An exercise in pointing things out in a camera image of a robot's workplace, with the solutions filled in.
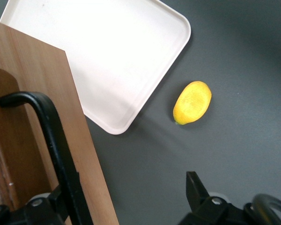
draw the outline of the black clamp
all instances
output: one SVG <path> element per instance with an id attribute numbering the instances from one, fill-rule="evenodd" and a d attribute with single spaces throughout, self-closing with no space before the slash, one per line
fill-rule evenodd
<path id="1" fill-rule="evenodd" d="M 281 201 L 256 195 L 241 210 L 217 196 L 210 196 L 196 172 L 186 174 L 186 197 L 192 212 L 179 225 L 281 225 L 272 209 L 281 212 Z"/>
<path id="2" fill-rule="evenodd" d="M 64 224 L 68 215 L 73 225 L 92 225 L 79 174 L 53 102 L 39 92 L 20 91 L 0 97 L 1 107 L 25 103 L 30 104 L 37 114 L 59 187 L 47 198 L 31 200 L 14 212 L 0 205 L 0 225 L 60 225 Z"/>

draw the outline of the black metal handle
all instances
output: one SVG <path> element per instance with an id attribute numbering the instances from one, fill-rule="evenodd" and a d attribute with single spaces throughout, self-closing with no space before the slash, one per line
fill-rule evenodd
<path id="1" fill-rule="evenodd" d="M 20 91 L 0 97 L 1 107 L 15 107 L 25 103 L 33 107 L 39 119 L 72 224 L 92 225 L 79 174 L 53 102 L 40 92 Z"/>
<path id="2" fill-rule="evenodd" d="M 260 224 L 281 225 L 281 219 L 272 210 L 281 212 L 281 200 L 266 194 L 256 195 L 252 201 L 254 214 Z"/>

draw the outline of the lemon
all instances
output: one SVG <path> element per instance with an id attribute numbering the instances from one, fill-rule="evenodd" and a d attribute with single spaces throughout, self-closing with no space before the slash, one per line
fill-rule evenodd
<path id="1" fill-rule="evenodd" d="M 211 100 L 211 91 L 202 81 L 194 81 L 181 92 L 173 110 L 174 120 L 184 125 L 195 122 L 206 112 Z"/>

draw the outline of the white tray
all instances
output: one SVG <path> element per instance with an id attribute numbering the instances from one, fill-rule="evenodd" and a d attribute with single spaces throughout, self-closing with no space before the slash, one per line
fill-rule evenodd
<path id="1" fill-rule="evenodd" d="M 188 20 L 158 0 L 9 0 L 0 22 L 65 50 L 84 114 L 115 135 L 191 34 Z"/>

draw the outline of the black bracket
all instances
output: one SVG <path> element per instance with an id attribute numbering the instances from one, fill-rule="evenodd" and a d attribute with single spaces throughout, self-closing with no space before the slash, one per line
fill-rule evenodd
<path id="1" fill-rule="evenodd" d="M 79 174 L 76 171 L 66 136 L 53 102 L 49 97 L 40 92 L 20 91 L 0 97 L 1 107 L 15 107 L 25 103 L 33 107 L 39 119 L 54 170 L 59 181 L 60 194 L 64 200 L 72 224 L 92 225 L 93 222 L 80 184 Z M 37 207 L 33 206 L 33 202 L 31 202 L 28 203 L 23 210 L 25 212 L 36 212 L 37 209 L 44 209 L 44 207 L 49 206 L 50 201 L 48 199 L 43 198 L 40 199 L 40 201 L 42 201 L 42 204 L 39 204 Z"/>

